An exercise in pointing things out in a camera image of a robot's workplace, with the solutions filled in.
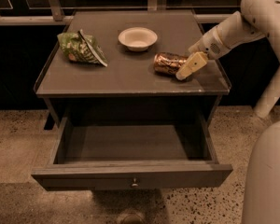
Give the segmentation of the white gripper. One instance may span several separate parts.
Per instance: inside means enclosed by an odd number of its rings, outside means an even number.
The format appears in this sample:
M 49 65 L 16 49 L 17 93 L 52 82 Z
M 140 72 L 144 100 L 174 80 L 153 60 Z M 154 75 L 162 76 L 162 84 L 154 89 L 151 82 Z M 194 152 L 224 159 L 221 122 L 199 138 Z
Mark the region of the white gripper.
M 191 54 L 178 69 L 175 77 L 184 80 L 203 68 L 209 60 L 217 60 L 231 51 L 229 45 L 230 32 L 215 26 L 206 32 L 195 44 L 189 47 Z

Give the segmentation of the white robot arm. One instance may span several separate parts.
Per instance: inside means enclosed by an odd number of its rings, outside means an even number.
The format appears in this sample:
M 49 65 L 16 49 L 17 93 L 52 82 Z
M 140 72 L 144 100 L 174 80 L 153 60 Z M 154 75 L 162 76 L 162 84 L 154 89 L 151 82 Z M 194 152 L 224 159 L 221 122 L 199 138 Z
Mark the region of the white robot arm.
M 261 118 L 269 115 L 280 98 L 280 0 L 241 0 L 241 10 L 205 33 L 189 47 L 189 57 L 175 74 L 184 80 L 244 43 L 267 38 L 279 67 L 260 96 L 254 112 Z

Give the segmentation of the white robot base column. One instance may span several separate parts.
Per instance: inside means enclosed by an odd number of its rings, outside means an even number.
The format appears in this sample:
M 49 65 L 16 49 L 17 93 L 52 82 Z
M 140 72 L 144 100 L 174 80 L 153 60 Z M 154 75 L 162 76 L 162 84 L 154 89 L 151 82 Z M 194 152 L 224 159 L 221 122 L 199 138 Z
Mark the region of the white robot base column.
M 280 224 L 280 121 L 267 128 L 253 146 L 242 224 Z

